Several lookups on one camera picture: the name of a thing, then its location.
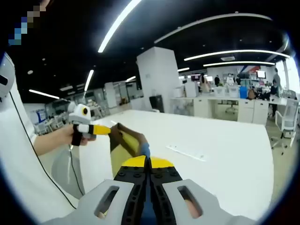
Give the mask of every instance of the human arm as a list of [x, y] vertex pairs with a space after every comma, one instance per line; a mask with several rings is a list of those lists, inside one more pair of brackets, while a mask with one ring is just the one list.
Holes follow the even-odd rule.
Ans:
[[[34, 150], [38, 156], [41, 156], [61, 145], [71, 144], [73, 133], [73, 125], [69, 124], [49, 134], [38, 136], [33, 143]], [[93, 140], [82, 138], [80, 145], [87, 145], [88, 141]]]

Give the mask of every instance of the white sleeve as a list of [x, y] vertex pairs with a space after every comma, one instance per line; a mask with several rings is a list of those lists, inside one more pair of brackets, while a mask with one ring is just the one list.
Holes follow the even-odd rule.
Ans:
[[27, 132], [27, 134], [28, 134], [28, 136], [31, 140], [31, 143], [33, 144], [36, 137], [37, 137], [37, 135], [35, 134], [33, 124], [30, 121], [30, 119], [28, 118], [28, 115], [25, 111], [24, 105], [22, 103], [22, 100], [21, 100], [21, 97], [20, 97], [20, 94], [19, 94], [19, 91], [18, 91], [16, 80], [14, 81], [13, 87], [12, 87], [10, 92], [12, 94], [12, 97], [14, 99], [16, 108], [17, 108], [17, 110], [20, 114], [20, 117], [22, 119], [22, 122], [25, 126], [26, 132]]

